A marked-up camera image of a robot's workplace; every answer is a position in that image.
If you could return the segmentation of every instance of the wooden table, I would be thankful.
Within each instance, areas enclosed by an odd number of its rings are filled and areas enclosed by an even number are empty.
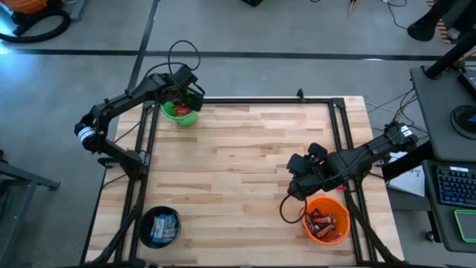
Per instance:
[[[373,138],[364,98],[345,97],[345,102],[357,147]],[[116,136],[135,125],[140,114],[140,107],[122,114]],[[118,144],[133,148],[136,135],[137,131],[132,132]],[[286,163],[293,153],[304,154],[312,142],[329,152],[335,150],[327,105],[206,104],[199,122],[188,128],[177,127],[160,115],[144,212],[157,205],[176,209],[182,232],[164,249],[140,243],[138,257],[198,266],[355,264],[350,236],[337,246],[322,246],[306,236],[301,224],[289,225],[280,218],[278,207],[292,178]],[[105,182],[122,173],[119,168],[108,171]],[[96,258],[118,230],[126,181],[108,185],[100,196],[87,261]],[[373,228],[390,251],[403,259],[384,181],[369,176],[363,188]],[[339,190],[317,195],[345,203]],[[295,219],[302,206],[289,199],[284,214]],[[368,256],[361,229],[359,236]]]

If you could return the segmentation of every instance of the orange vacuum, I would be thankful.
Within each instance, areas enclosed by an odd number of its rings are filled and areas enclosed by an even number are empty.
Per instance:
[[[13,11],[12,20],[18,25],[13,31],[16,36],[0,33],[0,39],[7,42],[32,43],[41,42],[62,34],[71,23],[69,14],[62,9],[60,0],[0,0],[0,2]],[[62,22],[58,27],[47,33],[37,36],[22,36],[31,26],[44,18],[61,16]]]

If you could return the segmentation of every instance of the mouse pad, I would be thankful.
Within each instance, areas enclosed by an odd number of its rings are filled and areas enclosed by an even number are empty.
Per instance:
[[[455,210],[454,218],[461,239],[467,243],[476,243],[476,211]]]

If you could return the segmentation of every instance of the keyboard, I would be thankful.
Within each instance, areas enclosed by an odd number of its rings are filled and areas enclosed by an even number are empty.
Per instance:
[[[440,203],[476,208],[476,170],[437,166]]]

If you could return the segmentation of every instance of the concrete floor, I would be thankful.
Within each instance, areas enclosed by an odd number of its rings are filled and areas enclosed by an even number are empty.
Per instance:
[[[80,261],[103,169],[96,156],[80,146],[73,126],[92,105],[127,87],[137,57],[38,55],[9,49],[138,51],[152,2],[90,0],[83,20],[56,39],[31,45],[0,42],[0,148],[11,164],[62,182],[58,192],[37,191],[22,226],[18,262],[58,267]],[[394,8],[401,25],[409,25],[427,9],[425,0]],[[44,21],[31,33],[55,23],[55,18]],[[3,33],[9,27],[6,19],[0,19]],[[317,4],[265,0],[257,8],[238,0],[161,0],[150,40],[143,47],[165,51],[178,39],[194,42],[200,51],[369,54],[369,58],[442,55],[451,48],[438,35],[427,43],[412,40],[393,25],[387,6],[379,0],[359,1],[350,16],[348,0]],[[177,50],[190,48],[179,46]],[[294,95],[302,88],[307,95],[363,95],[366,101],[380,104],[411,88],[410,68],[431,64],[344,58],[204,57],[196,74],[209,96]],[[191,66],[196,61],[180,60]],[[145,57],[138,66],[139,77],[162,62],[162,57]],[[397,110],[398,101],[386,108]],[[417,103],[406,113],[424,126]],[[393,117],[381,110],[369,116],[377,128]],[[442,245],[425,242],[420,236],[430,229],[425,215],[395,213],[407,261],[468,266],[476,262],[476,255],[450,253]]]

